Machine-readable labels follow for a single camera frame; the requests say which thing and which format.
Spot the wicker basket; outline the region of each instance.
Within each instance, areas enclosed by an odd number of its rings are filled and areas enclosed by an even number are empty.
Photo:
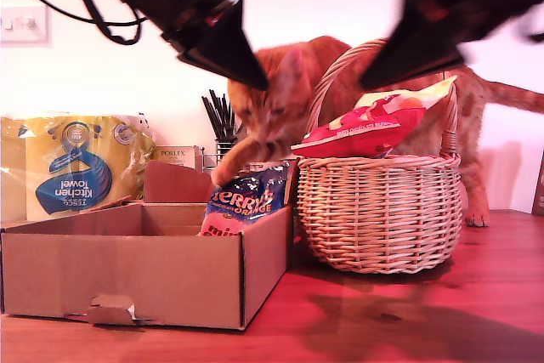
[[[382,43],[352,48],[330,67],[316,88],[308,131],[317,126],[325,93],[340,70]],[[319,260],[341,270],[392,274],[431,269],[451,255],[462,223],[455,85],[446,98],[440,157],[300,160],[298,212]]]

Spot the light switch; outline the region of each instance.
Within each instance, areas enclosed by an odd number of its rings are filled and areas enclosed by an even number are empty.
[[[48,45],[47,6],[2,7],[0,17],[0,43],[3,47]]]

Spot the cat tail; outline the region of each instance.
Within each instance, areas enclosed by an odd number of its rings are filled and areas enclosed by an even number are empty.
[[[486,85],[491,91],[491,103],[544,114],[544,94],[501,82],[487,81]]]
[[[264,144],[252,136],[247,136],[223,157],[212,171],[212,182],[224,186],[235,178],[240,170],[253,162],[268,162],[287,157],[291,146],[282,141]]]

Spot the cat ear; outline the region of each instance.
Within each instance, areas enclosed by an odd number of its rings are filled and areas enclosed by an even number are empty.
[[[279,71],[299,78],[303,74],[303,50],[298,46],[291,48],[281,61]]]

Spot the wooden table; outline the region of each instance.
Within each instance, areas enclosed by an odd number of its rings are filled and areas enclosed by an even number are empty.
[[[493,212],[416,275],[342,273],[301,256],[243,333],[2,318],[2,363],[544,362],[544,218]]]

